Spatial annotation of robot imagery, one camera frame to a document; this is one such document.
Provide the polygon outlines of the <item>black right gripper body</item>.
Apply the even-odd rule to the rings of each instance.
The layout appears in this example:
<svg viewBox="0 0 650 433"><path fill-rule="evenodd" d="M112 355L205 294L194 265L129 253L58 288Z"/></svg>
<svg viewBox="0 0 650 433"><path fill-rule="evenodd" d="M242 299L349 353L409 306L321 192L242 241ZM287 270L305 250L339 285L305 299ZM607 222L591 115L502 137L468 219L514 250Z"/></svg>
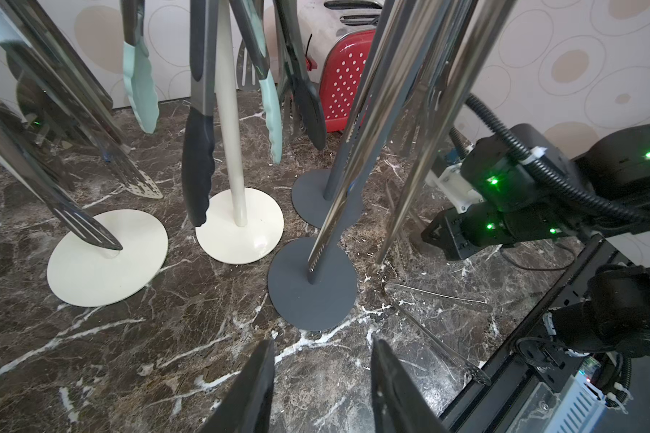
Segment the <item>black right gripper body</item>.
<svg viewBox="0 0 650 433"><path fill-rule="evenodd" d="M481 196L479 203L446 209L422 231L449 261L467 259L494 245L574 236L591 211L535 180L510 158L497 135L485 137L463 160L460 176Z"/></svg>

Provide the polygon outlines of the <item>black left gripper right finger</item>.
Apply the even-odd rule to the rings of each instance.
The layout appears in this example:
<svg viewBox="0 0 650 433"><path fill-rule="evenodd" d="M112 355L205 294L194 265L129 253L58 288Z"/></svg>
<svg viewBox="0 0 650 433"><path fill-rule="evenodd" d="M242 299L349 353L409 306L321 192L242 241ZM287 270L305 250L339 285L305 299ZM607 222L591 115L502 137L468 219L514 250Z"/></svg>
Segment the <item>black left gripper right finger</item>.
<svg viewBox="0 0 650 433"><path fill-rule="evenodd" d="M371 398L375 432L448 432L383 339L373 343Z"/></svg>

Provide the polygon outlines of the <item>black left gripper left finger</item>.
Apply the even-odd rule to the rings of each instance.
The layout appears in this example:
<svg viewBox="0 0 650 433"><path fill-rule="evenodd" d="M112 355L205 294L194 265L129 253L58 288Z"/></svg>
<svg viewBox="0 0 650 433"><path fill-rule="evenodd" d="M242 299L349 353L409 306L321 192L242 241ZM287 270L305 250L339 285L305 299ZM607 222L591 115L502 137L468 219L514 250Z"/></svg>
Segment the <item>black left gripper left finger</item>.
<svg viewBox="0 0 650 433"><path fill-rule="evenodd" d="M274 341L261 341L199 432L268 432L274 394Z"/></svg>

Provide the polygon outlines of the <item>dark grey rack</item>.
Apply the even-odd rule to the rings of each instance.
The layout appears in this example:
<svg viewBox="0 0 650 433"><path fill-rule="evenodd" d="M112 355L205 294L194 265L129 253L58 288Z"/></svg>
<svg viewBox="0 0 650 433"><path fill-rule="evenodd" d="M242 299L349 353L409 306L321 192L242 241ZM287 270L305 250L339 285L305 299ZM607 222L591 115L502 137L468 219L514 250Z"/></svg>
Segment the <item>dark grey rack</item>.
<svg viewBox="0 0 650 433"><path fill-rule="evenodd" d="M292 204L299 216L309 225L321 228L322 224L332 207L332 202L324 198L327 181L330 177L330 169L319 169L303 173L292 186ZM354 198L354 186L351 185L348 195L352 197L344 212L343 220L346 227L357 223L362 211L363 200L359 195Z"/></svg>
<svg viewBox="0 0 650 433"><path fill-rule="evenodd" d="M268 291L274 307L301 330L337 326L357 298L355 267L338 243L359 219L362 191L401 106L407 67L412 63L404 57L408 50L399 44L419 6L418 1L386 2L325 187L329 212L318 236L288 243L269 268Z"/></svg>

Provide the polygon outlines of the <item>cream utensil rack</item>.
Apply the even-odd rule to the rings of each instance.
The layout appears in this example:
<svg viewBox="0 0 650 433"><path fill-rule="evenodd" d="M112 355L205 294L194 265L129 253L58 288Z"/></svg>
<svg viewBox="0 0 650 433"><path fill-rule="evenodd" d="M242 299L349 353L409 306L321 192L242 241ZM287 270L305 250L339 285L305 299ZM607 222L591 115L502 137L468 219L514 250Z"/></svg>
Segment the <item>cream utensil rack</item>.
<svg viewBox="0 0 650 433"><path fill-rule="evenodd" d="M268 194L245 187L227 1L218 3L216 57L215 93L229 189L211 198L206 223L196 229L196 238L219 262L253 263L278 244L283 234L283 213Z"/></svg>
<svg viewBox="0 0 650 433"><path fill-rule="evenodd" d="M142 290L159 272L168 253L168 234L154 216L119 209L93 216L121 243L121 251L90 245L70 232L53 250L47 283L62 301L101 307Z"/></svg>

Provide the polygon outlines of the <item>perforated steel tongs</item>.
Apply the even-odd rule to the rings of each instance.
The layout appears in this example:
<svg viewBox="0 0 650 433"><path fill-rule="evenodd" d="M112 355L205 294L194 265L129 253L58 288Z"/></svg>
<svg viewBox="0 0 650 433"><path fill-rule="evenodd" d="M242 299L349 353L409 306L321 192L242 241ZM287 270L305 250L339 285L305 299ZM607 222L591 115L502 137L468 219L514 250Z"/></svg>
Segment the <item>perforated steel tongs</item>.
<svg viewBox="0 0 650 433"><path fill-rule="evenodd" d="M438 97L447 87L463 32L467 29L467 16L471 16L473 1L451 1L442 24L433 36L430 48L413 82L413 88L395 121L389 147L400 157L407 157L413 143L420 135L428 112L437 104Z"/></svg>

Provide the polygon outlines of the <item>dark grey rack back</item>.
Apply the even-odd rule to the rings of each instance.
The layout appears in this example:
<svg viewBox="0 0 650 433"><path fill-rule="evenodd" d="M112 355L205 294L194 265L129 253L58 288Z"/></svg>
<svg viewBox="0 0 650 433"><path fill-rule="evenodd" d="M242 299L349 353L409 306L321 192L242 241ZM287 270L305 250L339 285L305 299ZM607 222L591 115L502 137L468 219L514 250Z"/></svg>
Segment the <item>dark grey rack back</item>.
<svg viewBox="0 0 650 433"><path fill-rule="evenodd" d="M303 173L292 186L292 204L299 216L309 225L321 228L322 224L332 207L332 202L324 198L327 181L330 177L330 169L319 169ZM362 211L363 200L359 195L354 198L354 186L351 185L348 195L352 197L344 212L343 220L346 227L357 223Z"/></svg>

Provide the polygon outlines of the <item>black handled steel tongs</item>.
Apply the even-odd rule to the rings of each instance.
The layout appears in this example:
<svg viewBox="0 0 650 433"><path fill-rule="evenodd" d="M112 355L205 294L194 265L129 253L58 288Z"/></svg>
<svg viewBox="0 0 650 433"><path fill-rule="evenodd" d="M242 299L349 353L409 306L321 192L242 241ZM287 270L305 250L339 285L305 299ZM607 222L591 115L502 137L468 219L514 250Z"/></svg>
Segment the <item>black handled steel tongs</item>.
<svg viewBox="0 0 650 433"><path fill-rule="evenodd" d="M281 155L282 127L276 85L269 70L267 42L262 19L251 1L232 1L241 35L257 68L273 159ZM182 149L182 192L187 214L195 227L206 223L212 176L215 70L218 60L219 1L192 1L190 12L191 111L187 118Z"/></svg>

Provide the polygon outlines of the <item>white handled steel tongs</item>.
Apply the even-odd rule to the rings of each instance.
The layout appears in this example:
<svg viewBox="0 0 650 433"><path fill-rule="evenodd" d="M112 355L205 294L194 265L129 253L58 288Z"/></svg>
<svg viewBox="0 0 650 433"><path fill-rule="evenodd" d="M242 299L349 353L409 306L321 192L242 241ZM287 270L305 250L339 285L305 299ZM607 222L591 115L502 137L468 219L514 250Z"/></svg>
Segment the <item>white handled steel tongs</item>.
<svg viewBox="0 0 650 433"><path fill-rule="evenodd" d="M123 249L106 227L87 214L43 169L29 152L21 119L0 100L0 164L39 198L72 234L82 241L113 251Z"/></svg>

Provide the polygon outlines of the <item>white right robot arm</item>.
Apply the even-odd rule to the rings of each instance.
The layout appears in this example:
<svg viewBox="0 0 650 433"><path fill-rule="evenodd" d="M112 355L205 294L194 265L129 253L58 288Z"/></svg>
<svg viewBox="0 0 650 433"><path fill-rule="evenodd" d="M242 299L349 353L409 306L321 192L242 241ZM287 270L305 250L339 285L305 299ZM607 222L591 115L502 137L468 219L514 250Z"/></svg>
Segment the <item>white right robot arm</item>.
<svg viewBox="0 0 650 433"><path fill-rule="evenodd" d="M574 159L529 124L509 134L540 152L543 163L573 186L650 213L650 124L608 135ZM480 201L439 213L422 231L424 242L460 261L495 245L602 236L628 262L598 266L585 294L546 313L547 337L574 354L650 355L650 221L621 220L562 197L508 151L499 135L477 142L460 166L460 178Z"/></svg>

